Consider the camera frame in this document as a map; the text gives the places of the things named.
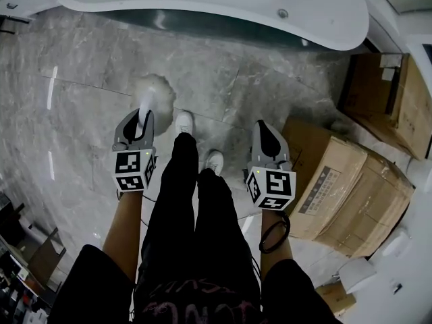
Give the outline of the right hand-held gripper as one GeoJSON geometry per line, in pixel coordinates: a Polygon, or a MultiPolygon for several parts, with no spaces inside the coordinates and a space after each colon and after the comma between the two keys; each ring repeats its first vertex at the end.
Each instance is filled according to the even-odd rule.
{"type": "Polygon", "coordinates": [[[254,207],[283,211],[295,199],[296,172],[288,159],[289,148],[283,136],[264,120],[258,120],[252,131],[251,162],[245,180],[254,207]],[[277,163],[264,165],[270,158],[277,163]]]}

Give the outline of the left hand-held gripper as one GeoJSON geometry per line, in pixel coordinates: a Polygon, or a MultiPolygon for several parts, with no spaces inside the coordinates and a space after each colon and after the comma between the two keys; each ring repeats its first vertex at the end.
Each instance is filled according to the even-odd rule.
{"type": "Polygon", "coordinates": [[[152,111],[139,115],[138,109],[135,109],[116,127],[112,146],[113,179],[119,192],[137,192],[148,189],[156,168],[154,134],[152,111]],[[139,147],[150,148],[130,149],[129,146],[133,141],[139,147]]]}

